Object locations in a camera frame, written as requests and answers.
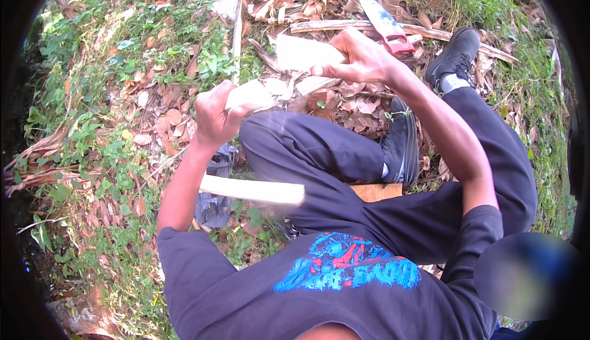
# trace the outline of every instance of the leg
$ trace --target leg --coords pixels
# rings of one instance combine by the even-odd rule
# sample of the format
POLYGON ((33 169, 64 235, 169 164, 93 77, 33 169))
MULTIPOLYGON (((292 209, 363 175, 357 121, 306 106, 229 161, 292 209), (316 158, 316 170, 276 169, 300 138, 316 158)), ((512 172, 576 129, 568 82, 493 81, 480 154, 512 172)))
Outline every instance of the leg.
MULTIPOLYGON (((524 232, 535 217, 537 195, 527 152, 518 135, 471 87, 443 98, 483 145, 494 176, 505 235, 524 232)), ((383 246, 418 264, 445 262, 461 226, 462 189, 447 182, 436 192, 365 204, 369 228, 383 246)))
POLYGON ((286 211, 301 233, 343 232, 373 239, 364 202, 332 174, 347 180, 377 180, 383 152, 376 142, 309 115, 266 112, 247 118, 240 141, 260 180, 305 185, 305 202, 286 211))

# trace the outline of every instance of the left hand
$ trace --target left hand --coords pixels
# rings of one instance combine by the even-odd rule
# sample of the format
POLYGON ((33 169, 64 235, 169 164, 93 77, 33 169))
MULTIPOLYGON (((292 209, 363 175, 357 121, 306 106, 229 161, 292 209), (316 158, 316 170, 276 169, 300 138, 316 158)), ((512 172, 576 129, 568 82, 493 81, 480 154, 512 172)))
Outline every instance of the left hand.
POLYGON ((199 93, 195 100, 196 133, 193 143, 216 152, 221 145, 232 140, 240 129, 240 123, 248 113, 247 108, 234 107, 225 110, 225 102, 235 86, 224 80, 208 92, 199 93))

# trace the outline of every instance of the graphic print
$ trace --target graphic print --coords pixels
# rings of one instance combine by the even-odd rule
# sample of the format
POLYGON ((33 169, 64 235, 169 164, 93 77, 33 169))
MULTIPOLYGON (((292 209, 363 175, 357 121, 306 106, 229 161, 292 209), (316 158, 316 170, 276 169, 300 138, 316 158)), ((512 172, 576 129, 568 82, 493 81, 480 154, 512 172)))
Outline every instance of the graphic print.
POLYGON ((358 236, 323 233, 316 237, 306 257, 299 258, 274 285, 277 292, 292 289, 342 290, 372 281, 412 289, 420 281, 418 267, 403 257, 358 236))

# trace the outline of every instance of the shoe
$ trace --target shoe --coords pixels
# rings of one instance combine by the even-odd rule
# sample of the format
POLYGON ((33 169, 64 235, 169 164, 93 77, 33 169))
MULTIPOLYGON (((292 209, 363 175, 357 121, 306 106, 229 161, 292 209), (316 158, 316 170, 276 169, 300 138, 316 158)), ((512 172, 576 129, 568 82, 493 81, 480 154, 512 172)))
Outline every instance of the shoe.
POLYGON ((471 83, 468 72, 471 61, 477 56, 480 42, 479 33, 473 28, 463 27, 456 31, 441 54, 429 65, 426 80, 437 89, 440 80, 449 74, 457 74, 458 78, 471 83))
POLYGON ((381 139, 385 164, 389 169, 383 181, 412 185, 419 174, 416 118, 399 97, 391 100, 391 120, 381 139))

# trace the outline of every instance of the man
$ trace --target man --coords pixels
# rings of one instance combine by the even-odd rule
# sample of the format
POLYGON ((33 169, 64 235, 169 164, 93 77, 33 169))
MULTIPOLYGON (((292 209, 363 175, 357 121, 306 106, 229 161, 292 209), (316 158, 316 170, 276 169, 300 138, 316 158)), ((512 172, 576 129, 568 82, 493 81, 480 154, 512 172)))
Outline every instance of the man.
POLYGON ((198 130, 158 216, 158 249, 170 317, 182 339, 485 339, 496 314, 473 286, 477 257, 527 229, 535 182, 516 133, 468 83, 480 43, 460 29, 427 71, 446 95, 355 29, 332 41, 350 64, 314 75, 382 82, 399 95, 381 144, 313 116, 247 118, 240 140, 257 177, 305 185, 289 211, 301 234, 275 255, 237 271, 203 231, 187 232, 207 163, 238 131, 245 109, 224 111, 224 82, 200 93, 198 130), (420 118, 459 182, 376 203, 345 180, 415 182, 420 118), (416 264, 446 262, 441 280, 416 264))

